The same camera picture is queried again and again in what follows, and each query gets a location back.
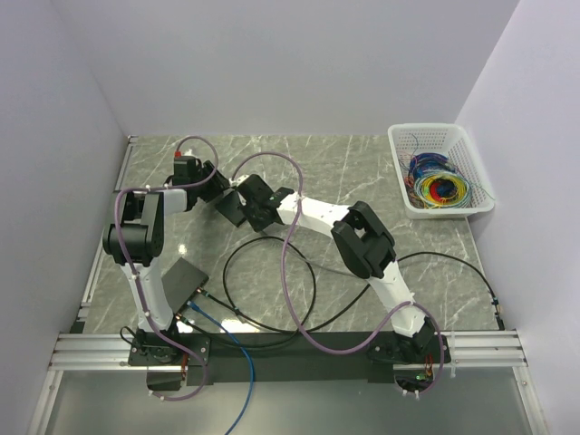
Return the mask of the black network switch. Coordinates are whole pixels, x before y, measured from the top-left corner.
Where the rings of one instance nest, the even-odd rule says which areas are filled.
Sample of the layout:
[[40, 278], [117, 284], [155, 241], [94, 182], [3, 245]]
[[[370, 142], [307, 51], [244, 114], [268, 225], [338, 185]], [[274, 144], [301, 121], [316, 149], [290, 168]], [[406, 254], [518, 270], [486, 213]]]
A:
[[225, 195], [215, 205], [215, 209], [235, 227], [240, 227], [246, 221], [240, 197], [235, 190]]
[[162, 277], [169, 307], [174, 313], [179, 312], [207, 281], [205, 272], [180, 258]]

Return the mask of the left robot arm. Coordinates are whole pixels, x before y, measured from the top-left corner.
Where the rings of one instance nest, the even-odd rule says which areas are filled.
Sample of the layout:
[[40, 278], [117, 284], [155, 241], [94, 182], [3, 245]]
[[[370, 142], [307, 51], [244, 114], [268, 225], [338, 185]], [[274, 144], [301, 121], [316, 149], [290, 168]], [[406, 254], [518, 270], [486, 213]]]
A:
[[167, 332], [174, 323], [176, 310], [166, 297], [159, 263], [165, 218], [190, 211], [200, 199], [209, 202], [228, 188], [212, 161], [178, 155], [167, 187], [112, 192], [102, 246], [130, 283], [142, 331]]

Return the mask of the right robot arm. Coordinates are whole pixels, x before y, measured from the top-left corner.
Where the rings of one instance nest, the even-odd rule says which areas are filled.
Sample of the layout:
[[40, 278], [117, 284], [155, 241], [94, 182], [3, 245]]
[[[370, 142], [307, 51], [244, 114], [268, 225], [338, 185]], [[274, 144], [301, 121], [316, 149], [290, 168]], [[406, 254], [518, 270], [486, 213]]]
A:
[[333, 355], [357, 353], [370, 345], [386, 324], [391, 324], [404, 363], [423, 363], [433, 344], [438, 347], [433, 356], [440, 364], [446, 362], [441, 330], [428, 310], [414, 300], [401, 275], [394, 238], [371, 206], [363, 201], [352, 206], [331, 204], [290, 188], [272, 190], [255, 174], [235, 179], [234, 190], [240, 197], [241, 211], [254, 230], [276, 223], [289, 227], [289, 237], [302, 227], [331, 238], [347, 269], [374, 290], [387, 311], [368, 338], [352, 348], [332, 349], [316, 341], [304, 328], [290, 300], [285, 270], [289, 240], [285, 239], [281, 257], [283, 295], [296, 327], [310, 344]]

